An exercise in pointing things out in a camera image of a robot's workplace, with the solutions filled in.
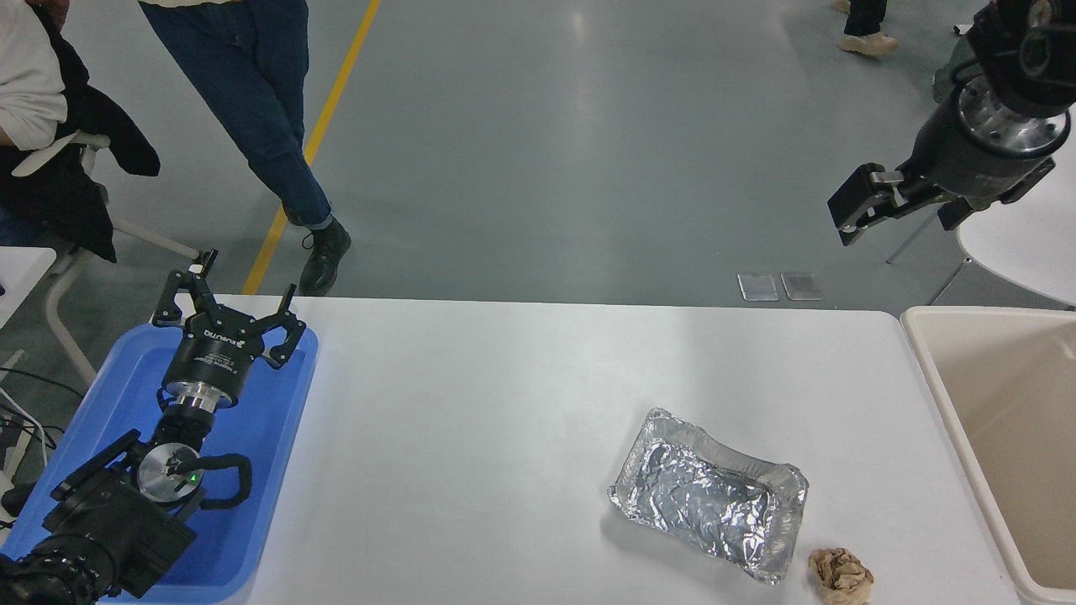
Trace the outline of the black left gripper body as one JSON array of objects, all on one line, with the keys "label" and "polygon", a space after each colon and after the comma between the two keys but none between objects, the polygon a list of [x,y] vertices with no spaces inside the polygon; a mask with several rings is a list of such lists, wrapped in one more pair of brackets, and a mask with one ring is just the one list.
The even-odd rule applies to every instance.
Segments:
[{"label": "black left gripper body", "polygon": [[196,313],[184,324],[183,337],[161,386],[178,395],[184,384],[202,383],[220,391],[222,399],[238,399],[254,360],[264,352],[256,320],[233,309]]}]

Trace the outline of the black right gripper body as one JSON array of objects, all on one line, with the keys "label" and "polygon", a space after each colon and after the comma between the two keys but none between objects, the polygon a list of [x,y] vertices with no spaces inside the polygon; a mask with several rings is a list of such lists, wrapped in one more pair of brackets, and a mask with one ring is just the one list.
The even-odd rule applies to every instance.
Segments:
[{"label": "black right gripper body", "polygon": [[929,117],[908,160],[900,195],[908,203],[955,203],[973,211],[1013,203],[1052,168],[1053,119],[1027,116],[988,84],[963,84]]}]

